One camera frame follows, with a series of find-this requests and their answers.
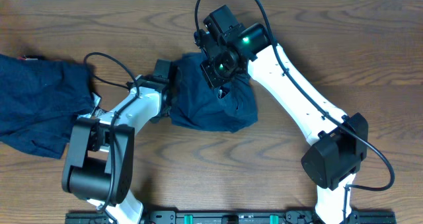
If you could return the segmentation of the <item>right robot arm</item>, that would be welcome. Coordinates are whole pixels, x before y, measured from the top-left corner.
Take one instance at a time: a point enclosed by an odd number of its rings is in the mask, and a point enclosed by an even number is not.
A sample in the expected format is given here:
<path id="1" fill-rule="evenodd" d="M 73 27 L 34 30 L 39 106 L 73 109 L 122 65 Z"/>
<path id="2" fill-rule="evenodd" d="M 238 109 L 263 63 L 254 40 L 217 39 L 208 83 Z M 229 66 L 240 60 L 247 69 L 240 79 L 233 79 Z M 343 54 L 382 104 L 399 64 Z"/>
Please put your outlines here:
<path id="1" fill-rule="evenodd" d="M 329 102 L 300 74 L 281 45 L 261 24 L 245 28 L 209 22 L 195 32 L 206 54 L 201 69 L 211 88 L 246 73 L 262 85 L 297 124 L 310 148 L 301 165 L 317 186 L 315 213 L 323 223 L 344 223 L 352 214 L 350 195 L 362 161 L 368 123 L 361 114 L 348 116 Z"/>

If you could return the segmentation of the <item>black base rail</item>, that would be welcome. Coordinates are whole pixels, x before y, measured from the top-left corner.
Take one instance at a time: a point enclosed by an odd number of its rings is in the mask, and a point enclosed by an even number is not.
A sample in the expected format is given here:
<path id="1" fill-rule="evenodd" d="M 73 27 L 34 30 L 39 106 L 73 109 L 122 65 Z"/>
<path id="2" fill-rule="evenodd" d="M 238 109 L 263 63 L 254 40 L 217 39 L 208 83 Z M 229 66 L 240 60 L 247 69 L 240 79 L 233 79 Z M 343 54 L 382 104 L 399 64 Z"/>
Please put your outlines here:
<path id="1" fill-rule="evenodd" d="M 154 211 L 141 218 L 145 224 L 319 224 L 313 211 L 279 213 L 223 213 Z M 392 211 L 353 211 L 347 224 L 396 224 Z"/>

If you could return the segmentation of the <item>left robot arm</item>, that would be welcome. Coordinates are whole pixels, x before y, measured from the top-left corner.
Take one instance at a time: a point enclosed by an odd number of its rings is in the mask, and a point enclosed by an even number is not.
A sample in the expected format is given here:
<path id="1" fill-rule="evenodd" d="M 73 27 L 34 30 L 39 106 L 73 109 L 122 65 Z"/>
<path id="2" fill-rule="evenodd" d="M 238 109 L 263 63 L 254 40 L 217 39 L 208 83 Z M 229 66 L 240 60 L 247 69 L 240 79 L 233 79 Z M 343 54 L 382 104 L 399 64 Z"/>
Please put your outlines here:
<path id="1" fill-rule="evenodd" d="M 140 75 L 129 95 L 95 119 L 79 118 L 71 132 L 61 185 L 95 206 L 68 213 L 66 223 L 141 223 L 143 204 L 130 190 L 136 134 L 169 105 L 170 75 Z"/>

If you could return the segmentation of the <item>blue denim shorts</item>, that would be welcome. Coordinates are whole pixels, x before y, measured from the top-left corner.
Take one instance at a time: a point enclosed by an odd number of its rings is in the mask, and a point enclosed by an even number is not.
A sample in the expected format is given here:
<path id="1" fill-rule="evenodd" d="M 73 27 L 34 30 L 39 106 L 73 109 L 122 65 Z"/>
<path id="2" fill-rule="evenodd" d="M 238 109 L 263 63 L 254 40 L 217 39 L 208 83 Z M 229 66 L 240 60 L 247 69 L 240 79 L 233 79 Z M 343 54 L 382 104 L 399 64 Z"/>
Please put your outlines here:
<path id="1" fill-rule="evenodd" d="M 202 75 L 201 53 L 184 54 L 176 66 L 176 101 L 169 116 L 172 124 L 201 131 L 235 133 L 258 121 L 258 109 L 248 75 L 211 89 Z"/>

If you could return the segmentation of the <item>black clothing label tag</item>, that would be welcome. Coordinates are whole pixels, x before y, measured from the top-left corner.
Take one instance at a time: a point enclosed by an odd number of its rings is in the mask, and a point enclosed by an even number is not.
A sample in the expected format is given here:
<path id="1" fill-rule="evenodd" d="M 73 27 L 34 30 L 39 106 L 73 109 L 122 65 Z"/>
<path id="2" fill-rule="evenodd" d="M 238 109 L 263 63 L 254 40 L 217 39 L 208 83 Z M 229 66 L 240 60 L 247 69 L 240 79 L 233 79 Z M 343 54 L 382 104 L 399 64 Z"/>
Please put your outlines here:
<path id="1" fill-rule="evenodd" d="M 99 117 L 99 116 L 101 116 L 101 115 L 103 115 L 103 114 L 106 114 L 106 113 L 108 113 L 108 111 L 107 110 L 105 110 L 105 109 L 102 109 L 102 108 L 100 108 L 100 107 L 96 107 L 94 110 L 93 110 L 93 113 L 92 113 L 92 116 L 94 116 L 94 117 Z"/>

